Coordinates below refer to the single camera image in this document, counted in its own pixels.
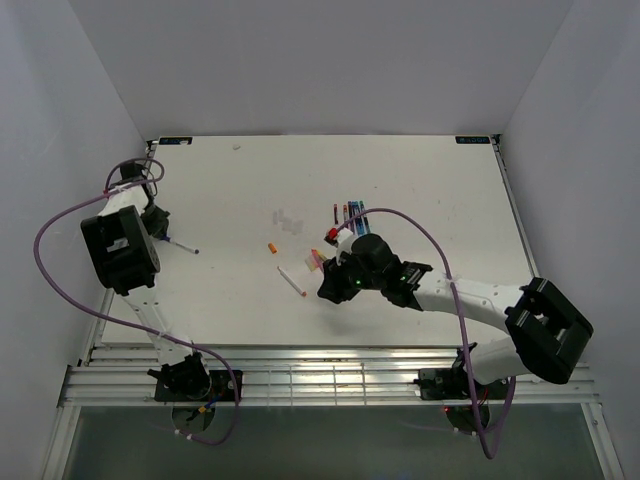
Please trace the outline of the purple capped marker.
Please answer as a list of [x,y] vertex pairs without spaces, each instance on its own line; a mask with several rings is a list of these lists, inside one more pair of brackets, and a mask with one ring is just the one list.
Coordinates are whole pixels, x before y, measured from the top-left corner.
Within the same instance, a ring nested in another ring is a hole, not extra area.
[[189,252],[191,254],[198,255],[200,253],[200,250],[198,248],[194,248],[194,247],[190,247],[190,246],[184,245],[184,244],[182,244],[182,243],[180,243],[180,242],[178,242],[178,241],[176,241],[176,240],[174,240],[174,239],[172,239],[172,238],[170,238],[168,236],[163,237],[162,240],[167,242],[167,243],[169,243],[169,244],[171,244],[171,245],[173,245],[173,246],[176,246],[176,247],[178,247],[178,248],[180,248],[180,249],[182,249],[182,250],[184,250],[186,252]]

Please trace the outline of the orange capped pen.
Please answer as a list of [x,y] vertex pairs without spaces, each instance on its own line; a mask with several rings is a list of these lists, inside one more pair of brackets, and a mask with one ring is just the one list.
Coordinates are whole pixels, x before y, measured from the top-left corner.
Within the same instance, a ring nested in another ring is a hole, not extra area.
[[277,266],[276,269],[280,276],[296,291],[298,295],[300,295],[301,297],[307,296],[307,292],[302,287],[300,287],[282,267]]

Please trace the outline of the dark blue pen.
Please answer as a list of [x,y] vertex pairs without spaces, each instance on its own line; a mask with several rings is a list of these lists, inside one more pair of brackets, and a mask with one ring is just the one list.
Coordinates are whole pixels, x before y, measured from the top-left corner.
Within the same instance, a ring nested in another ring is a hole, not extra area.
[[349,221],[350,221],[350,229],[353,233],[356,233],[356,226],[353,220],[353,208],[352,208],[352,202],[348,201],[347,203],[347,209],[348,209],[348,214],[349,214]]

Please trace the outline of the green pen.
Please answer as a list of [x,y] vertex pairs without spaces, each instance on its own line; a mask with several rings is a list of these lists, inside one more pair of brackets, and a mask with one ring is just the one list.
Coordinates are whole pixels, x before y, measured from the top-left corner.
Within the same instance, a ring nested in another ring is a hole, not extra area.
[[366,206],[362,200],[359,201],[359,206],[362,213],[360,218],[364,226],[364,231],[366,232],[366,234],[370,234],[371,233],[370,223],[369,223],[368,216],[366,214]]

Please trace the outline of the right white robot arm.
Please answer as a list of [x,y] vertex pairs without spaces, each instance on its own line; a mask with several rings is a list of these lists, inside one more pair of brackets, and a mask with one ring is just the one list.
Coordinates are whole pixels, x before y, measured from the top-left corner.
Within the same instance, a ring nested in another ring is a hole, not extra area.
[[463,316],[504,333],[471,346],[452,366],[453,388],[464,397],[526,374],[563,385],[593,336],[591,323],[547,279],[524,286],[451,280],[427,264],[400,260],[377,234],[332,229],[325,240],[336,253],[323,264],[320,298],[341,304],[378,291],[396,307]]

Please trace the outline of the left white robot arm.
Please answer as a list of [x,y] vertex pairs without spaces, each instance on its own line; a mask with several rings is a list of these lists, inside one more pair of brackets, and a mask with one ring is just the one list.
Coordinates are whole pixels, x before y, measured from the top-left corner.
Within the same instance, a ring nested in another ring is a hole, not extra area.
[[121,179],[106,182],[106,205],[80,224],[92,264],[100,283],[125,301],[151,340],[159,368],[148,374],[173,394],[201,399],[212,376],[157,297],[161,262],[154,242],[166,237],[169,213],[154,201],[148,161],[132,159],[115,169]]

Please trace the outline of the left blue label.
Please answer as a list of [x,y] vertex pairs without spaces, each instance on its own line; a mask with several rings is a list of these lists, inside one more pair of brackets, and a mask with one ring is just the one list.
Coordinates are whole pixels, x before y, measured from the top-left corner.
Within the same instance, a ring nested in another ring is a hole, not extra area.
[[191,145],[192,137],[162,137],[158,140],[159,145]]

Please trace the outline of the blue label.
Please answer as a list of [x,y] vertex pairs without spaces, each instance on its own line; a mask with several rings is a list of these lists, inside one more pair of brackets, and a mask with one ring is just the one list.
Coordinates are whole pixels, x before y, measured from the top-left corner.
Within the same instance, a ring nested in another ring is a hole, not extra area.
[[490,145],[491,139],[488,136],[456,136],[457,144],[462,145]]
[[162,137],[158,140],[159,145],[191,145],[192,137]]

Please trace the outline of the right blue label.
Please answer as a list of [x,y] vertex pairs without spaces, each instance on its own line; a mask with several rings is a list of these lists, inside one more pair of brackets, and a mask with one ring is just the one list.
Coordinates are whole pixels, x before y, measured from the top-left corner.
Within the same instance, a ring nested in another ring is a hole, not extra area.
[[490,145],[491,139],[488,136],[456,136],[457,144],[462,145]]

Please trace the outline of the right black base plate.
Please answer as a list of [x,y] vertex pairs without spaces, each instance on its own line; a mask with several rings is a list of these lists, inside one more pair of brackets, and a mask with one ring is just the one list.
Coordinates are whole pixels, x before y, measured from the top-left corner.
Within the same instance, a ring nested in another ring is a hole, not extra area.
[[[462,367],[418,371],[413,380],[422,400],[467,400],[471,398],[468,376]],[[508,381],[497,380],[488,385],[474,382],[478,401],[503,400],[507,396]]]

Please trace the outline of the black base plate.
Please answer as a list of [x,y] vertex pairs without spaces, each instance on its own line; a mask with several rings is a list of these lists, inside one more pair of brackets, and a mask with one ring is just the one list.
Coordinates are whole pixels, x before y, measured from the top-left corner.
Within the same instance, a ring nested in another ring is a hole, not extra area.
[[233,384],[231,375],[227,370],[210,370],[210,388],[207,394],[201,398],[189,397],[181,393],[171,392],[160,381],[157,381],[153,400],[156,402],[234,402],[235,395],[242,399],[242,387],[244,372],[233,370],[236,384]]
[[[422,400],[467,400],[471,398],[468,376],[462,367],[418,371],[413,380]],[[497,380],[488,385],[474,382],[478,401],[503,400],[507,396],[508,381]]]

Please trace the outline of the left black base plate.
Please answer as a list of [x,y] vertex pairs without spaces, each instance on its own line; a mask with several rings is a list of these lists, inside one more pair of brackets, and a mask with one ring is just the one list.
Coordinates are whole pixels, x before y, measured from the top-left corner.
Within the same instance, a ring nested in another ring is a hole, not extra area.
[[236,384],[233,384],[231,375],[227,370],[210,370],[210,388],[207,394],[201,398],[189,397],[181,393],[171,392],[160,381],[157,381],[153,400],[156,402],[234,402],[235,395],[242,399],[242,387],[244,372],[233,370]]

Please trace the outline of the aluminium frame rails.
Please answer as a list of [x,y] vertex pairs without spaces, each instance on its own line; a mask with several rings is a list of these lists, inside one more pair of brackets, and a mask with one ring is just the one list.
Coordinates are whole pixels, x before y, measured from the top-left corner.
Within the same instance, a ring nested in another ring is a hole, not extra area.
[[[422,368],[453,363],[453,348],[229,347],[219,354],[243,373],[246,407],[415,406]],[[157,357],[149,345],[107,345],[67,370],[58,404],[153,405],[148,370]]]

